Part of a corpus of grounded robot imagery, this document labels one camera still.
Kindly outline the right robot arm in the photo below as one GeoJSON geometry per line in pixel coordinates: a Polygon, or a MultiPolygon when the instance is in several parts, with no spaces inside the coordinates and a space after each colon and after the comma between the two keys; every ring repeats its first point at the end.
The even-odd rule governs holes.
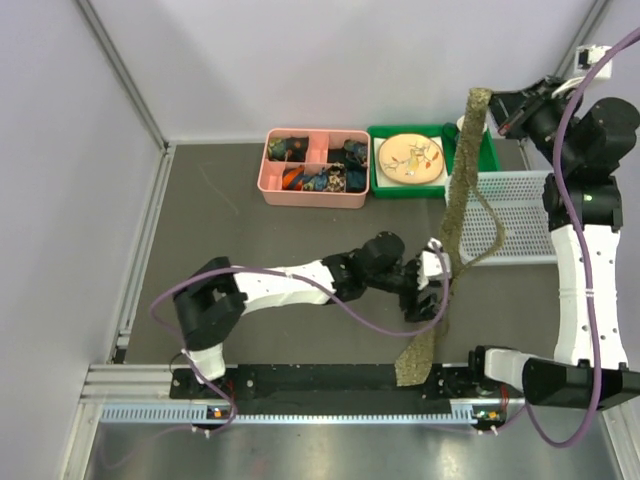
{"type": "Polygon", "coordinates": [[[469,354],[466,380],[487,396],[509,385],[536,406],[587,409],[599,372],[597,407],[639,395],[617,319],[616,254],[623,226],[614,176],[636,145],[639,111],[605,97],[568,122],[561,167],[545,178],[542,204],[557,258],[559,333],[551,359],[510,348],[479,346],[469,354]]]}

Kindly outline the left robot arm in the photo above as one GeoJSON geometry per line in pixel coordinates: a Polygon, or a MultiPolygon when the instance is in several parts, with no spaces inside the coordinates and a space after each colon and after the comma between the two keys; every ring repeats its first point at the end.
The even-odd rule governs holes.
{"type": "Polygon", "coordinates": [[[310,263],[257,269],[217,257],[173,293],[186,356],[195,366],[192,384],[205,396],[226,387],[223,343],[244,315],[289,305],[346,304],[367,289],[397,296],[406,321],[441,318],[439,293],[449,287],[450,259],[430,239],[410,261],[392,232],[381,232],[359,248],[310,263]]]}

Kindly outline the olive green patterned tie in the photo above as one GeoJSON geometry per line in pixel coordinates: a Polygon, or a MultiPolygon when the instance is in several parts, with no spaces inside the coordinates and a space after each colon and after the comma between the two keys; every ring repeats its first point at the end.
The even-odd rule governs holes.
{"type": "MultiPolygon", "coordinates": [[[[478,158],[491,96],[492,91],[488,88],[477,87],[469,90],[463,126],[456,146],[449,203],[440,225],[440,240],[444,251],[449,254],[452,272],[452,279],[445,283],[449,291],[444,294],[441,301],[443,308],[448,307],[455,297],[462,276],[480,261],[497,253],[505,242],[506,234],[503,224],[477,188],[478,158]],[[467,203],[471,197],[479,201],[493,221],[495,236],[490,246],[481,254],[464,262],[460,255],[460,246],[467,203]]],[[[442,312],[439,317],[427,324],[427,330],[424,333],[418,334],[411,340],[394,363],[398,387],[417,386],[426,381],[435,358],[437,336],[447,331],[448,313],[442,312]]]]}

